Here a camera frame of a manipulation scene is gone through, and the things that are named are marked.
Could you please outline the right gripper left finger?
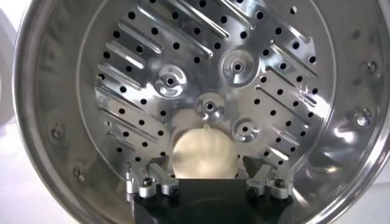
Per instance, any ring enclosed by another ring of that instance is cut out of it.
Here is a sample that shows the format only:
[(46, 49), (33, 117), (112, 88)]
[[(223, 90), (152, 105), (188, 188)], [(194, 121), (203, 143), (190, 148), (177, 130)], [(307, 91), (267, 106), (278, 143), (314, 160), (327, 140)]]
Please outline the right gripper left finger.
[(167, 173), (169, 157), (152, 158), (146, 164), (128, 163), (126, 170), (126, 197), (152, 198), (161, 193), (176, 197), (180, 194), (179, 180)]

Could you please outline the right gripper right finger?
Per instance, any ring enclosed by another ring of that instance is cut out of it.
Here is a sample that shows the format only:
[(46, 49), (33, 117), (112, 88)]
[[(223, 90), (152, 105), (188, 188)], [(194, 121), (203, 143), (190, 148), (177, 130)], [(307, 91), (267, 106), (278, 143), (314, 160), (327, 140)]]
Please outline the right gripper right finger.
[(293, 173), (290, 167), (277, 167), (264, 159), (243, 157), (248, 174), (246, 193), (251, 198), (270, 194), (272, 198), (286, 200), (293, 194)]

